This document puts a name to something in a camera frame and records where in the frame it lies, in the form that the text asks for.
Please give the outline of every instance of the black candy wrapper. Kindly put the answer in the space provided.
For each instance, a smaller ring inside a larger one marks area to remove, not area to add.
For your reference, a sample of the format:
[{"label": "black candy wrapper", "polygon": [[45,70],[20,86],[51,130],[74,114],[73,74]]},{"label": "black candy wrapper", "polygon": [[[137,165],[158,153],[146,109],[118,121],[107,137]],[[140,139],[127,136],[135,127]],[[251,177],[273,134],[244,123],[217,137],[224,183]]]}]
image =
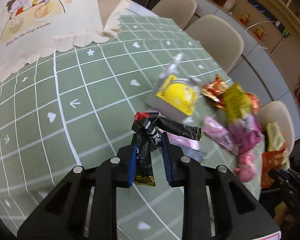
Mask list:
[{"label": "black candy wrapper", "polygon": [[161,135],[156,130],[160,128],[174,135],[200,141],[202,128],[181,124],[159,115],[159,113],[137,112],[132,130],[137,133],[137,167],[135,184],[155,186],[151,152],[161,146]]}]

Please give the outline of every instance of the yellow toy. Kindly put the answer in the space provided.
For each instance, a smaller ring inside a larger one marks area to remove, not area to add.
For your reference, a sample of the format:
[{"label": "yellow toy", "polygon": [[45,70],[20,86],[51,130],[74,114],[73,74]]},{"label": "yellow toy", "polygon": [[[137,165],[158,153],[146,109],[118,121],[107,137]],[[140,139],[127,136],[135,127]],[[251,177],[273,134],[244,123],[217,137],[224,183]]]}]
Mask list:
[{"label": "yellow toy", "polygon": [[184,79],[173,75],[181,58],[182,54],[172,58],[172,62],[159,75],[152,93],[146,99],[146,104],[177,122],[192,116],[201,83],[192,76]]}]

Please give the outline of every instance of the chair backrest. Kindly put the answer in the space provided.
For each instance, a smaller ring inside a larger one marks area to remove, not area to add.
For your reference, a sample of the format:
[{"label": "chair backrest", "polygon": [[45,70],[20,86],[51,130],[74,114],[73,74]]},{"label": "chair backrest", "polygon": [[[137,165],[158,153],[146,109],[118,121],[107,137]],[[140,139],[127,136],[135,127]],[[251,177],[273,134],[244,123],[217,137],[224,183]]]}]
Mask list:
[{"label": "chair backrest", "polygon": [[259,109],[258,118],[263,130],[268,123],[277,122],[287,142],[287,153],[290,155],[295,141],[294,127],[289,111],[281,101],[272,101]]},{"label": "chair backrest", "polygon": [[174,20],[184,29],[196,9],[197,3],[193,0],[161,0],[151,11],[160,17]]},{"label": "chair backrest", "polygon": [[202,47],[227,73],[242,54],[244,42],[240,34],[215,15],[201,17],[186,29],[186,33],[200,41]]}]

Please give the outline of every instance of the table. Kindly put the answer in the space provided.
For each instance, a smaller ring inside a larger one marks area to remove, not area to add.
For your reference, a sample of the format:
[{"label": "table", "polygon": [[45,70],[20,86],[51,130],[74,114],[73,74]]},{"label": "table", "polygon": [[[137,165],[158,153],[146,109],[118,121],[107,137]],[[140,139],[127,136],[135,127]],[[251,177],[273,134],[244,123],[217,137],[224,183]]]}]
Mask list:
[{"label": "table", "polygon": [[[148,109],[145,98],[172,56],[184,54],[179,77],[208,83],[219,74],[233,83],[172,20],[129,12],[121,16],[118,40],[56,52],[0,83],[0,216],[14,234],[74,166],[98,166],[130,144],[134,114]],[[225,114],[201,97],[190,125],[200,125],[206,115],[225,124]],[[263,142],[254,149],[259,176],[245,184],[256,198],[263,150]],[[206,166],[237,165],[205,135],[200,151]],[[159,150],[152,162],[156,187],[117,190],[119,239],[181,239],[183,189],[168,186]]]}]

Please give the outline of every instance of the metal rivet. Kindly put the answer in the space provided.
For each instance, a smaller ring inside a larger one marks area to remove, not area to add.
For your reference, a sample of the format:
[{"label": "metal rivet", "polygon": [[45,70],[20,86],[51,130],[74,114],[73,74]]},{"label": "metal rivet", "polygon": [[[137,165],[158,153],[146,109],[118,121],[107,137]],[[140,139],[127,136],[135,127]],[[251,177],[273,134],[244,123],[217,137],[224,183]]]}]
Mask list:
[{"label": "metal rivet", "polygon": [[182,156],[181,157],[181,161],[183,163],[189,163],[191,161],[191,159],[188,156]]},{"label": "metal rivet", "polygon": [[119,162],[120,162],[120,158],[119,157],[113,157],[113,158],[111,158],[111,163],[113,163],[113,164],[118,164]]},{"label": "metal rivet", "polygon": [[81,166],[75,166],[73,168],[74,173],[81,173],[83,171],[83,168]]},{"label": "metal rivet", "polygon": [[224,165],[220,165],[220,166],[218,167],[218,171],[220,171],[220,172],[222,172],[222,173],[226,173],[227,170],[228,170],[228,168],[227,168],[226,166],[224,166]]}]

